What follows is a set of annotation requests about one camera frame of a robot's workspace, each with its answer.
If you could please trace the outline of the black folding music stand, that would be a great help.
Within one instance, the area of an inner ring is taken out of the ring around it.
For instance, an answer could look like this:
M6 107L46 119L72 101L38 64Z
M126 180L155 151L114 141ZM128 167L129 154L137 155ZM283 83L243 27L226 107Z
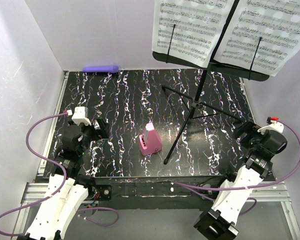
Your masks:
M242 122L242 119L231 114L231 113L228 113L220 108L217 108L217 107L214 107L206 102L203 101L202 99L202 93L203 93L203 89L204 89L204 85L206 83L206 79L207 79L207 76L208 76L208 73L209 72L213 72L213 71L220 71L222 73L225 73L225 74L228 74L228 75L231 75L231 76L237 76L237 77L241 77L241 78L244 78L244 77L247 77L248 79L252 79L254 81L258 81L258 82L263 82L265 80L267 80L270 76L269 75L266 75L266 74L263 74L263 73L259 73L259 72L256 72L256 71L253 71L251 69L245 69L245 68L242 68L242 67L238 67L238 66L234 66L234 65L231 65L231 64L227 64L227 63L220 63L218 61L216 61L214 59L215 57L215 54L218 50L218 47L222 41L222 38L226 32L226 29L230 23L230 20L234 14L234 11L236 10L236 7L239 3L238 0L233 0L234 1L234 5L233 7L231 8L230 10L230 14L226 20L226 23L223 27L223 30L222 30L222 33L220 35L220 38L212 52L212 55L211 55L211 58L208 62L208 66L207 67L198 67L197 65L194 65L193 63L190 63L188 61L185 61L185 60L182 60L180 58L177 58L177 57L170 57L170 58L166 58L166 55L163 54L163 53L157 53L157 52L154 52L152 51L152 56L155 60L159 61L159 62L164 62L166 64L175 64L175 65L179 65L179 66L183 66L183 67L190 67L190 68L195 68L195 69L200 69L202 72L201 72L201 76L200 76L200 79L199 79L199 84L198 84L198 87L197 87L197 90L195 92L195 96L190 96L190 95L187 95L185 93L182 93L181 91L178 91L172 87L169 87L167 85L162 85L161 88L164 92L166 91L171 91L177 95L179 95L179 98L183 101L185 99L188 99L190 100L190 105L188 105L186 108L188 110L188 114L178 132L178 135L177 137L175 138L167 156L165 157L164 159L164 164L167 164L173 154L173 151L175 149L175 147L177 146L177 143L179 141L179 139L181 138L186 126L188 125L188 122L191 121L191 120L194 120L195 119L195 112L197 109L200 109L201 107L207 107L211 110L214 110L215 111L215 114L224 114L230 118L233 118L234 120L236 120L237 122Z

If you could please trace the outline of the pink metronome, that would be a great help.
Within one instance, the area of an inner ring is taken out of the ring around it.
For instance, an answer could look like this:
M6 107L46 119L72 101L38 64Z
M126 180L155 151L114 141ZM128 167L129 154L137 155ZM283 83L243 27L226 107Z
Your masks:
M143 156L158 153L163 149L161 137L152 122L147 123L144 132L138 136L138 145Z

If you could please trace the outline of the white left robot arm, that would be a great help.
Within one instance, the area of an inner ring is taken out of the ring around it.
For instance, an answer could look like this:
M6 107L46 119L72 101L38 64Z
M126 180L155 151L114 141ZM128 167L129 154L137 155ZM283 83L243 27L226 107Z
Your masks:
M96 196L96 187L80 178L83 156L91 142L109 138L109 125L102 118L94 123L86 117L68 121L61 143L54 153L57 163L49 177L48 189L30 227L18 240L62 240L84 200Z

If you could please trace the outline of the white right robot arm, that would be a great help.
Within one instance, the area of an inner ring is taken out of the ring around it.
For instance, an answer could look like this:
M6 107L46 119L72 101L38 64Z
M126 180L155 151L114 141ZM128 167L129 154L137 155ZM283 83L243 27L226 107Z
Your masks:
M225 179L216 186L217 198L212 207L201 213L195 222L194 228L204 237L209 240L233 240L237 237L236 223L245 202L253 189L272 171L272 158L288 144L283 130L284 125L277 117L269 117L263 127L247 121L234 130L232 137L240 140L247 154L235 179Z

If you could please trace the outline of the white sheet music page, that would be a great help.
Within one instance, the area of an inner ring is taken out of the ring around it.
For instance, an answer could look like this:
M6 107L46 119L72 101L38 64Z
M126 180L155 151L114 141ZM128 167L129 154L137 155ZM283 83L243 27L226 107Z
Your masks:
M233 0L156 0L152 51L206 68Z
M300 0L240 0L214 60L276 76L300 50Z

